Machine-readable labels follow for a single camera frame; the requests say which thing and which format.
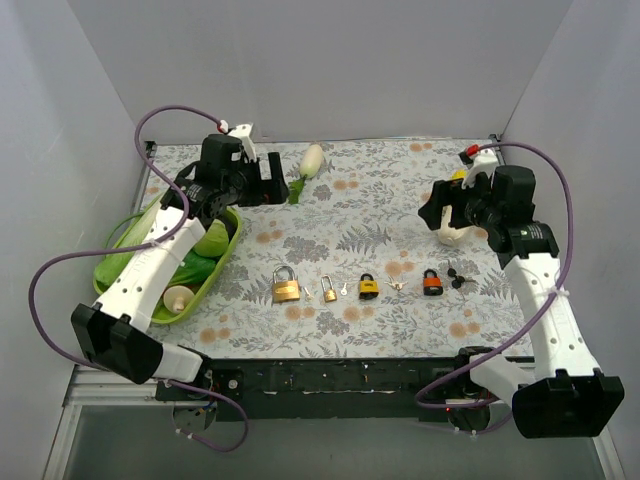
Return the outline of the black keys of orange padlock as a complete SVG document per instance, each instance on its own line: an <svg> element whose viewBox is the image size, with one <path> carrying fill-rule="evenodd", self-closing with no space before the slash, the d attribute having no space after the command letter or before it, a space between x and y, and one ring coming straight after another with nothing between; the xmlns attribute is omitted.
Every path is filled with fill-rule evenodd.
<svg viewBox="0 0 640 480"><path fill-rule="evenodd" d="M453 267L447 269L447 276L451 279L451 286L454 289L460 289L466 283L475 283L474 279L459 274Z"/></svg>

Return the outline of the orange padlock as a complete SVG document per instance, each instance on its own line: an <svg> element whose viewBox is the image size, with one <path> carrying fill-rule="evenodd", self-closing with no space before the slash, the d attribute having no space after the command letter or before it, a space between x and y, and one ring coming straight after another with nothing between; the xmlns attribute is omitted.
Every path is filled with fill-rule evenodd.
<svg viewBox="0 0 640 480"><path fill-rule="evenodd" d="M442 281L433 269L426 269L423 273L423 294L425 296L441 296L444 293Z"/></svg>

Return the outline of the large brass padlock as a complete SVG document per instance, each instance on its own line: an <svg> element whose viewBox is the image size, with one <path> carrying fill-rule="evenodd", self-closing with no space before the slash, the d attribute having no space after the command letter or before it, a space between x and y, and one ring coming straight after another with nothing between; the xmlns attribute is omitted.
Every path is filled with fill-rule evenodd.
<svg viewBox="0 0 640 480"><path fill-rule="evenodd" d="M272 275L272 300L282 304L300 299L300 285L294 270L289 265L274 269Z"/></svg>

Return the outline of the silver keys of yellow padlock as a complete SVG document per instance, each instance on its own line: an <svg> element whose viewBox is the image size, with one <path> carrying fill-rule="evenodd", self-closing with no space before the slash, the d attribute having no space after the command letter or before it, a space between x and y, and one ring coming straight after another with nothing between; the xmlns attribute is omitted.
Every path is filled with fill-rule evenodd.
<svg viewBox="0 0 640 480"><path fill-rule="evenodd" d="M401 291L404 288L404 286L406 285L406 283L405 282L398 282L398 281L389 281L388 285L390 287L392 287L396 291Z"/></svg>

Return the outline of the key of large brass padlock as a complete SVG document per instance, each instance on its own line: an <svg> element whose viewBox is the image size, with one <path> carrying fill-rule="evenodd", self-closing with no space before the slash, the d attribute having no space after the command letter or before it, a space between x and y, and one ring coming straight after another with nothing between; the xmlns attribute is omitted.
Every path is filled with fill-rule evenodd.
<svg viewBox="0 0 640 480"><path fill-rule="evenodd" d="M305 300L307 302L311 302L311 301L314 300L314 295L312 294L312 292L307 287L304 287L303 291L304 291L304 294L305 294Z"/></svg>

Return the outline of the small brass padlock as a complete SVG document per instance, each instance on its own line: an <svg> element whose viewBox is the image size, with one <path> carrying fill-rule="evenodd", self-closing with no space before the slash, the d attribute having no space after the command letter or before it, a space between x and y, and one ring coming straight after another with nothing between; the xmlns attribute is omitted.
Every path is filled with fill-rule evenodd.
<svg viewBox="0 0 640 480"><path fill-rule="evenodd" d="M323 275L321 277L321 287L323 290L323 299L326 303L335 302L338 299L337 292L333 287L333 283L329 275Z"/></svg>

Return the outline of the yellow padlock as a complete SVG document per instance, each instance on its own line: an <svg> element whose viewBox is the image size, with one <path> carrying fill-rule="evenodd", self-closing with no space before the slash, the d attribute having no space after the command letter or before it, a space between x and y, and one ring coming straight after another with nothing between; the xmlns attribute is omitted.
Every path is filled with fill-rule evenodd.
<svg viewBox="0 0 640 480"><path fill-rule="evenodd" d="M372 300L379 295L379 286L374 277L369 273L363 273L359 282L359 299Z"/></svg>

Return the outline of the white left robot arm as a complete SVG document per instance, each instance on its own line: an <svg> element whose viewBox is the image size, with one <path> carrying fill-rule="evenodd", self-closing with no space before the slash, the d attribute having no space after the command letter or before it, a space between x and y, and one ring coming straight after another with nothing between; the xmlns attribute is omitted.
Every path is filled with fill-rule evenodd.
<svg viewBox="0 0 640 480"><path fill-rule="evenodd" d="M203 355L148 335L152 314L187 253L228 207L283 204L289 191L279 153L267 155L268 178L247 141L211 134L198 161L181 170L160 200L143 244L111 286L71 323L85 358L136 384L152 378L178 381L193 400L213 386Z"/></svg>

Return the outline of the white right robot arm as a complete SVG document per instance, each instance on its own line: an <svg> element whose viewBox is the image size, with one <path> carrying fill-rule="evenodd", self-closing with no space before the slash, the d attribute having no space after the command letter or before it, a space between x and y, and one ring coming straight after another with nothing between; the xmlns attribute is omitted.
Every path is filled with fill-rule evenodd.
<svg viewBox="0 0 640 480"><path fill-rule="evenodd" d="M477 226L488 234L528 322L516 334L530 338L534 373L508 361L504 346L471 355L423 387L415 396L427 408L426 394L450 381L464 397L486 389L506 403L522 436L597 437L624 398L619 377L605 375L589 351L563 288L570 265L559 258L551 228L534 219L534 173L499 166L465 179L434 183L419 215L436 230L445 208L452 227Z"/></svg>

